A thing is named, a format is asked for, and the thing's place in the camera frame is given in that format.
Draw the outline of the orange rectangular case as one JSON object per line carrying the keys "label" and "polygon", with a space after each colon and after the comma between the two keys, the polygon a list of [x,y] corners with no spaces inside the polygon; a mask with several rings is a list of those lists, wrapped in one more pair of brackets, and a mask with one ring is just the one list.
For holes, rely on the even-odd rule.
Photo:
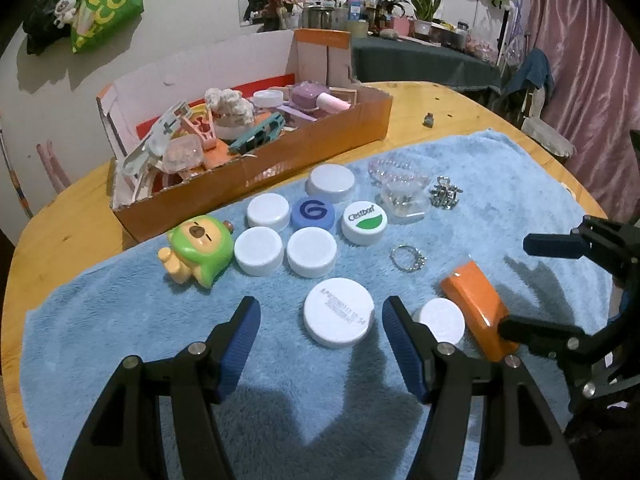
{"label": "orange rectangular case", "polygon": [[518,344],[498,334],[499,322],[509,311],[474,261],[454,269],[440,282],[440,288],[460,308],[466,327],[486,359],[499,362],[518,351]]}

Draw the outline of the white bottle cap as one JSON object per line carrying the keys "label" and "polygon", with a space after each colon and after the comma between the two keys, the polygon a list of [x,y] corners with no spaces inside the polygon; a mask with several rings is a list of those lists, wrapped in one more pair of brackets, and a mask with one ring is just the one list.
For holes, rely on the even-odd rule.
{"label": "white bottle cap", "polygon": [[283,262],[282,238],[274,229],[254,226],[241,233],[234,242],[234,258],[245,274],[267,276]]}
{"label": "white bottle cap", "polygon": [[286,258],[291,270],[302,278],[321,278],[335,266],[337,242],[330,232],[308,226],[292,234]]}
{"label": "white bottle cap", "polygon": [[278,193],[259,194],[250,200],[246,208],[246,220],[251,228],[265,226],[277,232],[288,226],[290,214],[288,200]]}
{"label": "white bottle cap", "polygon": [[465,319],[460,308],[446,298],[434,298],[412,315],[413,321],[427,326],[437,342],[457,346],[465,333]]}

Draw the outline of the green bear figurine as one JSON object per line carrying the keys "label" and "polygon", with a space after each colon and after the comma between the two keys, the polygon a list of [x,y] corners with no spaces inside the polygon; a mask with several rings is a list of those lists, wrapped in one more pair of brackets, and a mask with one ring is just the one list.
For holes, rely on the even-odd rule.
{"label": "green bear figurine", "polygon": [[201,287],[211,289],[231,262],[233,232],[230,221],[202,214],[169,230],[168,245],[160,248],[157,258],[177,284],[193,278]]}

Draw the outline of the large white printed lid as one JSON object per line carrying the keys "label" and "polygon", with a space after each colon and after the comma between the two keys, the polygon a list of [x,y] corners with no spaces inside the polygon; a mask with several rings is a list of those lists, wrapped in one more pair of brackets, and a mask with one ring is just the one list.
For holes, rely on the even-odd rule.
{"label": "large white printed lid", "polygon": [[330,349],[362,341],[374,323],[374,302],[359,283],[329,278],[314,286],[304,301],[304,326],[317,343]]}

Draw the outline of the large white jar lid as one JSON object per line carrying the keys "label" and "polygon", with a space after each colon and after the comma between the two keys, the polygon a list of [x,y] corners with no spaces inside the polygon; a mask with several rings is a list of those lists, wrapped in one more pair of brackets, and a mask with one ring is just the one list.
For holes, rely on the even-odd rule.
{"label": "large white jar lid", "polygon": [[352,170],[337,164],[322,164],[311,170],[306,182],[309,195],[318,195],[331,203],[344,202],[352,195],[356,179]]}

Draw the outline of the cream crochet scrunchie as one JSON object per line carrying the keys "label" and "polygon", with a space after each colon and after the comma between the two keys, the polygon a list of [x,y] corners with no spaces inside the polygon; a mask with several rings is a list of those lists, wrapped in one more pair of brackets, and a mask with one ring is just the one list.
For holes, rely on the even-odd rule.
{"label": "cream crochet scrunchie", "polygon": [[209,88],[204,99],[217,125],[232,128],[254,122],[254,106],[239,90]]}

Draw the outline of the small grey metal part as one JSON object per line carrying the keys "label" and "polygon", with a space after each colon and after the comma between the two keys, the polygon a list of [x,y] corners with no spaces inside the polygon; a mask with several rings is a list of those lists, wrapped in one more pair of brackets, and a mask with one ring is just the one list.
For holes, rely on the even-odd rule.
{"label": "small grey metal part", "polygon": [[423,125],[427,128],[434,126],[434,116],[432,113],[427,113],[423,119]]}

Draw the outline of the white green Cestbon lid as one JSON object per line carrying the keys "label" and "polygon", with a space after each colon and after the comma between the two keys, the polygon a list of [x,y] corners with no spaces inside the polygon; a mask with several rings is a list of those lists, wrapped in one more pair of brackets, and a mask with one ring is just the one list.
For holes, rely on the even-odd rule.
{"label": "white green Cestbon lid", "polygon": [[357,200],[349,204],[343,212],[341,222],[346,240],[358,246],[377,243],[388,225],[385,210],[367,200]]}

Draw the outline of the dark green clothed table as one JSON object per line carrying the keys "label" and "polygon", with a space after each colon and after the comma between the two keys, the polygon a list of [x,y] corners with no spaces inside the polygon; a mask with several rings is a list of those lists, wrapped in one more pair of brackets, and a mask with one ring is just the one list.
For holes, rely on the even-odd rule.
{"label": "dark green clothed table", "polygon": [[427,81],[460,92],[501,90],[495,65],[445,47],[411,41],[353,39],[352,71],[361,82]]}

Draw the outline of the potted snake plant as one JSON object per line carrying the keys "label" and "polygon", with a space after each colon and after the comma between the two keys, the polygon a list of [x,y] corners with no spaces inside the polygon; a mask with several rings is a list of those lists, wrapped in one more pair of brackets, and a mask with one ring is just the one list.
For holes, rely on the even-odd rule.
{"label": "potted snake plant", "polygon": [[414,33],[427,36],[430,33],[433,18],[442,4],[442,0],[410,0],[410,2],[414,10]]}

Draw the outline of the clear box googly eyes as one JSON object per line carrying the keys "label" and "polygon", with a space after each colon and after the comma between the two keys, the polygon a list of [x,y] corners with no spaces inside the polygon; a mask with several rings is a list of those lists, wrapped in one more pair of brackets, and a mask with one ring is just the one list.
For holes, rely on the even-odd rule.
{"label": "clear box googly eyes", "polygon": [[200,138],[196,134],[187,134],[169,141],[163,154],[162,168],[166,174],[178,174],[200,166],[203,160]]}

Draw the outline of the orange cardboard box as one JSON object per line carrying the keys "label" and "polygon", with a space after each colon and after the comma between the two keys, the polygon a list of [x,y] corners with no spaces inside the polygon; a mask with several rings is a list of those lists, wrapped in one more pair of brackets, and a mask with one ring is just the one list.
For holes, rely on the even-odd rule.
{"label": "orange cardboard box", "polygon": [[[335,115],[299,110],[290,90],[302,81],[328,87],[352,107]],[[217,125],[205,104],[209,88],[241,91],[254,106],[254,122]],[[125,157],[181,101],[192,115],[181,119],[171,140],[196,134],[204,152],[201,165],[166,174],[162,157],[140,179],[126,177]],[[317,162],[382,140],[392,98],[352,80],[347,32],[296,29],[221,41],[145,65],[107,86],[96,105],[116,156],[113,214],[143,242]]]}

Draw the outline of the steel pot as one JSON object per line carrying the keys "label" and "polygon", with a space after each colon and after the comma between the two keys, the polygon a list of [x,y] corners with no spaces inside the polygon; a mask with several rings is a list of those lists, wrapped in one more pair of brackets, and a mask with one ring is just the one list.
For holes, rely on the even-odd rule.
{"label": "steel pot", "polygon": [[322,4],[306,6],[303,10],[303,28],[331,29],[332,14],[333,10]]}

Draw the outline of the black bag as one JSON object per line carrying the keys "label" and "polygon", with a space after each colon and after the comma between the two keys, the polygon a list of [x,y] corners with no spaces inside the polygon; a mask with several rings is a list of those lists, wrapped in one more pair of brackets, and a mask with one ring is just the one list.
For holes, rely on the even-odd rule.
{"label": "black bag", "polygon": [[36,0],[23,22],[26,53],[42,55],[51,44],[70,36],[78,0]]}

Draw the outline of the orange handled broom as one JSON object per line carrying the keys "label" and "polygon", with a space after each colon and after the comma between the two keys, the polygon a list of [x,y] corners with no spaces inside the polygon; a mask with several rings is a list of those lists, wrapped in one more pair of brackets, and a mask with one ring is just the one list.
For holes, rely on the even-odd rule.
{"label": "orange handled broom", "polygon": [[21,207],[26,214],[26,217],[31,219],[34,214],[32,213],[32,208],[29,206],[29,202],[26,198],[26,195],[22,189],[21,182],[18,180],[17,173],[14,170],[12,165],[9,150],[6,147],[6,138],[4,137],[2,124],[0,124],[0,148],[1,154],[6,164],[6,170],[8,170],[9,178],[14,188],[15,194],[17,196],[18,202],[21,204]]}

